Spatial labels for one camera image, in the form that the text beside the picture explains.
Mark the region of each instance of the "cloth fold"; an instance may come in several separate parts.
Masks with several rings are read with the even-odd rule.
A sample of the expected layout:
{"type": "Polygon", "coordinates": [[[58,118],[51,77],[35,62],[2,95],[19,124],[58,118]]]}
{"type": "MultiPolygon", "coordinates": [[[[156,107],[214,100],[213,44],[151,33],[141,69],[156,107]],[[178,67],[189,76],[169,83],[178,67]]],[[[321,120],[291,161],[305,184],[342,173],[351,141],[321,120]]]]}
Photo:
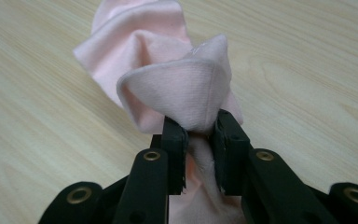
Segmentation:
{"type": "Polygon", "coordinates": [[[170,197],[170,223],[244,223],[239,199],[216,186],[207,142],[220,108],[242,123],[224,35],[193,48],[177,2],[105,0],[74,54],[138,130],[161,133],[168,116],[190,132],[187,188],[170,197]]]}

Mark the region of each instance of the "wood grain surface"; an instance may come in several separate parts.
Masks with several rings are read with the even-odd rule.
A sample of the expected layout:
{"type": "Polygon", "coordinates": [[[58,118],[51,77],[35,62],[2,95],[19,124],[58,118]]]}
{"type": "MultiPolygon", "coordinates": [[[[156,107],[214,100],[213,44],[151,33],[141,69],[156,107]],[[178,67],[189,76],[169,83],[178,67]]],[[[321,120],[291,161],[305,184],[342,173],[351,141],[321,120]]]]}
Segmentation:
{"type": "MultiPolygon", "coordinates": [[[[358,0],[180,1],[194,44],[227,35],[254,147],[324,192],[358,184],[358,0]]],[[[0,0],[0,223],[36,223],[66,186],[107,187],[151,136],[75,60],[100,0],[0,0]]]]}

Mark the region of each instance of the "pink cloth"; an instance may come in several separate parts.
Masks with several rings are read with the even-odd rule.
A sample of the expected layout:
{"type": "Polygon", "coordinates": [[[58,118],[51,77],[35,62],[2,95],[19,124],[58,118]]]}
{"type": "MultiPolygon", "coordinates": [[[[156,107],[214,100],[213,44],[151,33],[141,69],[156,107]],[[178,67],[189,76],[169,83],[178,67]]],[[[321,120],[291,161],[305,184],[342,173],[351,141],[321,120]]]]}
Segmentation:
{"type": "Polygon", "coordinates": [[[225,36],[193,48],[177,2],[105,0],[74,54],[141,132],[161,133],[165,116],[191,132],[187,189],[170,197],[170,223],[244,222],[239,200],[217,189],[206,141],[219,108],[242,122],[225,36]]]}

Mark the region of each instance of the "light wooden surface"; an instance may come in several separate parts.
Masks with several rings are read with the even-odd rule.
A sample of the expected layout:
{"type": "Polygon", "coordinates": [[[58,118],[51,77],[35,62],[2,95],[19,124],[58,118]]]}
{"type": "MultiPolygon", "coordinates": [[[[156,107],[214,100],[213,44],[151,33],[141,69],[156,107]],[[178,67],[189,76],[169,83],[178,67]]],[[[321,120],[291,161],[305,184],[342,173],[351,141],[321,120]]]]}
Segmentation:
{"type": "MultiPolygon", "coordinates": [[[[242,128],[327,192],[358,183],[358,0],[180,1],[197,44],[226,34],[242,128]]],[[[107,187],[150,136],[72,49],[99,0],[0,0],[0,223],[36,223],[66,186],[107,187]]]]}

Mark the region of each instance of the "pink fabric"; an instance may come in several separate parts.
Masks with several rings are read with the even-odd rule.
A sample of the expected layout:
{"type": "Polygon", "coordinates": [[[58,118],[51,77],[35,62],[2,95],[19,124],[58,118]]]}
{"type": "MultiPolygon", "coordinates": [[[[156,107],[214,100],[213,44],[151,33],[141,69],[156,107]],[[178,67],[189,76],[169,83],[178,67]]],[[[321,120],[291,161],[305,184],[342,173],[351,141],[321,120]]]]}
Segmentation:
{"type": "Polygon", "coordinates": [[[244,222],[239,200],[217,189],[206,140],[219,108],[241,123],[225,36],[193,48],[177,2],[105,0],[74,54],[141,132],[161,133],[165,116],[191,132],[187,189],[170,198],[170,223],[244,222]]]}

